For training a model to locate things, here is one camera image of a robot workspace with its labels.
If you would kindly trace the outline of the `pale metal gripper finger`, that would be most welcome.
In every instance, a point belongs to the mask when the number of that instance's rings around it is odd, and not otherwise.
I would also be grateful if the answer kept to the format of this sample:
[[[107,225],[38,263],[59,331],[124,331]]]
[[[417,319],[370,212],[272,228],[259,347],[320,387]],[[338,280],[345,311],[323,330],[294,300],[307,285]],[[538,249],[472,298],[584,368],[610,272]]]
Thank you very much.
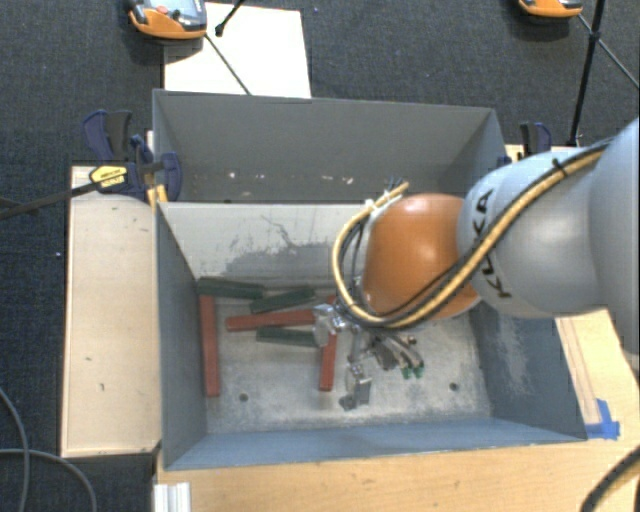
[[[359,364],[351,364],[345,373],[346,394],[339,399],[345,411],[353,411],[361,406],[368,406],[371,399],[372,378]]]
[[[342,330],[342,317],[336,308],[330,304],[320,304],[312,309],[314,325],[312,334],[317,347],[325,347],[331,335],[337,335]]]

